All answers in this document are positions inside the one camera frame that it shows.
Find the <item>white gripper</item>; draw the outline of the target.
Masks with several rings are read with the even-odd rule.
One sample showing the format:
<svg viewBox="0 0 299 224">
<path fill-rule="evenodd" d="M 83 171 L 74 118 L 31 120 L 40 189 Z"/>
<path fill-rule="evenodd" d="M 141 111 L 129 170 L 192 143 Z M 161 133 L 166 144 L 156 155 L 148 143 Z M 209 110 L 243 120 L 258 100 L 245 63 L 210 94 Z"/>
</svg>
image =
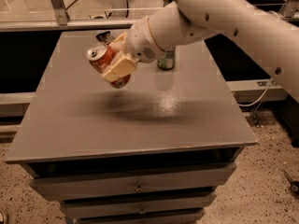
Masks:
<svg viewBox="0 0 299 224">
<path fill-rule="evenodd" d="M 104 69 L 101 77 L 105 81 L 113 82 L 131 75 L 137 68 L 138 60 L 152 63 L 163 57 L 164 50 L 156 37 L 156 28 L 160 24 L 155 15 L 145 16 L 134 23 L 128 33 L 123 32 L 109 43 L 107 46 L 118 53 Z"/>
</svg>

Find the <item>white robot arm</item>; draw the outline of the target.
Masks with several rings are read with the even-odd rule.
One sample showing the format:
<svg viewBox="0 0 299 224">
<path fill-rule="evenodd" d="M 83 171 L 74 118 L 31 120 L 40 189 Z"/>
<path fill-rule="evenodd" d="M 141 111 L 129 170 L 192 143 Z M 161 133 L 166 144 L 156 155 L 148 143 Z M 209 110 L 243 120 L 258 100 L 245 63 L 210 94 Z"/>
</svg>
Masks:
<svg viewBox="0 0 299 224">
<path fill-rule="evenodd" d="M 299 101 L 299 28 L 246 0 L 176 0 L 134 23 L 112 43 L 117 56 L 102 74 L 113 82 L 179 45 L 222 34 Z"/>
</svg>

